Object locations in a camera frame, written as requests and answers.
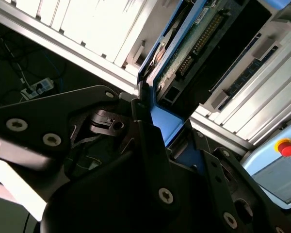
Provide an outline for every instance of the dark background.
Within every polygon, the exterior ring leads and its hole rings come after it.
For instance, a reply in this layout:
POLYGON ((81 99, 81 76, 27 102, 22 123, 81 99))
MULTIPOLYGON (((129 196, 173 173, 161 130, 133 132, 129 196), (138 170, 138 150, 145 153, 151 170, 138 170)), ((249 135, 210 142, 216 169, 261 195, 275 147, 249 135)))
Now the dark background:
MULTIPOLYGON (((54 80, 55 89, 45 93, 47 96, 61 91, 60 78, 63 82, 63 92, 94 85, 106 85, 118 94, 122 92, 119 88, 98 76, 1 24, 0 34, 17 58, 30 85, 47 77, 54 80), (60 77, 45 54, 62 74, 60 77)), ((26 88, 26 85, 22 84, 19 80, 21 73, 18 71, 19 68, 14 61, 0 39, 0 106, 19 102, 22 96, 18 91, 26 88)))

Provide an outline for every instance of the emergency stop button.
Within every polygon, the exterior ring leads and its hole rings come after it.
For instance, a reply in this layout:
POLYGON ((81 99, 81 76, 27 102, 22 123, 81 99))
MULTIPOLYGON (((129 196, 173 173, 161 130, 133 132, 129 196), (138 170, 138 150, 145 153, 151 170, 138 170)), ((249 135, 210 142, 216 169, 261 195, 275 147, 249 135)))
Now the emergency stop button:
POLYGON ((275 150, 284 157, 291 156, 291 140, 288 138, 279 140, 275 145, 275 150))

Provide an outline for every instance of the blue cable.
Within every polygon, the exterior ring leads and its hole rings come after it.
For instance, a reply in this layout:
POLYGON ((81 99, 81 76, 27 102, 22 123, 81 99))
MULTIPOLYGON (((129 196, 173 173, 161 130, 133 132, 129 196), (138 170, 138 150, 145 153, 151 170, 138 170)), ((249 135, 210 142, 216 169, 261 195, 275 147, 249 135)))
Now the blue cable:
POLYGON ((51 63, 51 65, 55 68, 57 74, 58 74, 58 77, 60 78, 60 93, 63 92, 63 89, 64 89, 64 81, 63 81, 63 78, 60 77, 60 72, 58 70, 58 68, 56 67, 56 65, 52 62, 52 60, 49 58, 49 56, 44 52, 42 51, 42 53, 44 54, 44 56, 48 59, 48 61, 51 63))

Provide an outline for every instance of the red emergency stop button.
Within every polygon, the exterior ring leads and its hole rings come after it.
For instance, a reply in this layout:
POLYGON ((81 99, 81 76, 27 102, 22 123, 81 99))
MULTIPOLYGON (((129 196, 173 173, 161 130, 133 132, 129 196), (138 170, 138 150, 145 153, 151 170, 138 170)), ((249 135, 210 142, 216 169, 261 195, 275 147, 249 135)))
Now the red emergency stop button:
POLYGON ((278 145, 278 151, 281 153, 284 157, 291 156, 291 142, 286 141, 282 142, 278 145))

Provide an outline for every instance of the wire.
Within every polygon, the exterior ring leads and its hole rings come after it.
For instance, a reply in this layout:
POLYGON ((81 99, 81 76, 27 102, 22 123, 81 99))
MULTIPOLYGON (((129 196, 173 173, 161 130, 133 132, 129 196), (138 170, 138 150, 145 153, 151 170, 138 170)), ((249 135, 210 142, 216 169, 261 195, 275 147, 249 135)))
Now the wire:
POLYGON ((42 51, 42 53, 44 54, 44 56, 46 57, 46 59, 49 61, 49 63, 54 67, 54 69, 56 70, 57 74, 58 74, 58 77, 60 79, 60 93, 63 92, 63 88, 64 88, 64 81, 63 81, 63 78, 61 77, 61 74, 58 70, 58 68, 56 67, 56 65, 52 62, 52 60, 49 58, 49 56, 44 52, 42 51))
POLYGON ((11 89, 5 92, 1 97, 0 97, 0 104, 2 104, 2 101, 11 93, 11 92, 18 92, 21 94, 21 92, 17 89, 11 89))
POLYGON ((26 218, 26 221, 25 221, 25 225, 24 225, 24 229, 23 229, 23 233, 26 232, 26 228, 27 228, 27 223, 28 223, 28 220, 29 220, 29 216, 30 216, 30 213, 28 213, 28 215, 27 215, 27 218, 26 218))
MULTIPOLYGON (((0 40, 3 42, 4 46, 9 51, 9 53, 11 54, 11 56, 15 59, 13 53, 11 52, 11 50, 9 49, 9 47, 6 45, 6 43, 5 43, 4 39, 3 39, 3 37, 1 36, 1 34, 0 34, 0 40)), ((27 79, 26 79, 26 77, 24 75, 24 72, 22 71, 22 69, 20 67, 20 64, 18 62, 16 62, 16 64, 19 67, 19 70, 20 70, 20 72, 22 74, 22 80, 26 83, 26 85, 28 86, 28 88, 31 88, 31 86, 29 85, 29 83, 28 83, 28 81, 27 81, 27 79)))

